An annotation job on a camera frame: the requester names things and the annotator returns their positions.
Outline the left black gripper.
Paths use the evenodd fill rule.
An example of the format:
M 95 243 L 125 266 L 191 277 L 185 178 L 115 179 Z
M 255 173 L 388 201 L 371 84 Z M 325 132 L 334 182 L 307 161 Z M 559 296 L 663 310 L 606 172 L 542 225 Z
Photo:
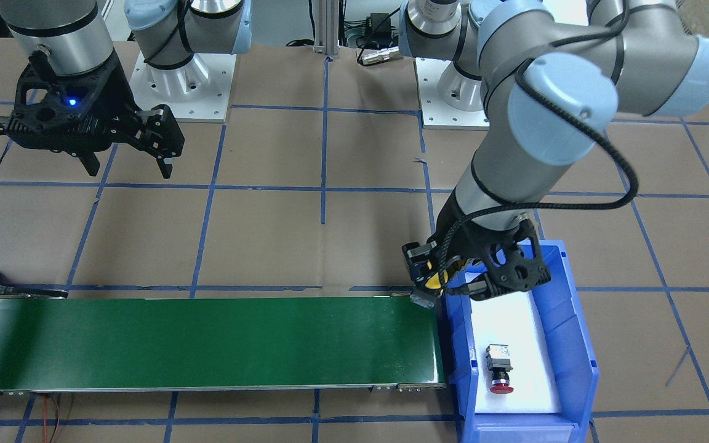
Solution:
M 495 290 L 489 278 L 489 254 L 496 244 L 496 231 L 473 220 L 455 224 L 465 218 L 465 212 L 457 200 L 458 190 L 450 194 L 436 220 L 436 231 L 428 243 L 417 242 L 402 246 L 406 269 L 413 283 L 410 300 L 413 302 L 436 302 L 438 289 L 426 286 L 430 282 L 430 265 L 444 280 L 439 295 L 452 295 L 457 290 Z

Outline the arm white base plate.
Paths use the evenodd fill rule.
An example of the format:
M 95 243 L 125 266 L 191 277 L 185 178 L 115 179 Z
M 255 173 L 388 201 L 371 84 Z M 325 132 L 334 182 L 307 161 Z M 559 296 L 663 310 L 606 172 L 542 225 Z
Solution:
M 174 70 L 158 70 L 143 59 L 139 54 L 129 81 L 141 109 L 167 104 L 179 122 L 225 123 L 236 54 L 195 54 Z
M 447 60 L 416 58 L 417 92 L 425 128 L 487 130 L 481 82 Z

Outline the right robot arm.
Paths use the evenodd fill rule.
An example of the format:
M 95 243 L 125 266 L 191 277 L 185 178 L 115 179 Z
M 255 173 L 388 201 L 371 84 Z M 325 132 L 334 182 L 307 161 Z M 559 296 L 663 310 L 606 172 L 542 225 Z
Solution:
M 22 148 L 66 153 L 90 176 L 97 154 L 129 144 L 163 178 L 182 154 L 178 119 L 201 118 L 208 99 L 225 117 L 219 90 L 231 68 L 214 59 L 250 50 L 250 1 L 127 1 L 124 15 L 143 57 L 127 77 L 95 1 L 0 1 L 0 15 L 28 56 L 0 135 Z

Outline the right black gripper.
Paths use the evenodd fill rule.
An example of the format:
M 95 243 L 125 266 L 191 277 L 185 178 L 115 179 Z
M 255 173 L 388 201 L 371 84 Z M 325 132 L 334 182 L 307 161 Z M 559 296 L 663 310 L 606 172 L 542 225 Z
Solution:
M 138 109 L 116 52 L 95 70 L 71 79 L 71 86 L 67 98 L 78 98 L 81 110 L 71 125 L 67 152 L 91 177 L 100 170 L 98 152 L 126 143 L 154 158 L 163 179 L 170 179 L 185 136 L 169 105 Z

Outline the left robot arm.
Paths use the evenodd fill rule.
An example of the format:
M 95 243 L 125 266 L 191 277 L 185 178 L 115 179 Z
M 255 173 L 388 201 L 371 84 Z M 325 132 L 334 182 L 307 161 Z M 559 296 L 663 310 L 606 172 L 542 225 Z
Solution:
M 405 1 L 402 54 L 462 62 L 480 84 L 489 131 L 424 243 L 403 246 L 411 300 L 487 300 L 551 275 L 529 213 L 611 210 L 638 175 L 603 132 L 616 113 L 686 117 L 709 103 L 709 37 L 689 34 L 673 1 L 588 1 L 587 25 L 555 20 L 542 1 Z M 620 199 L 544 202 L 599 145 L 628 179 Z

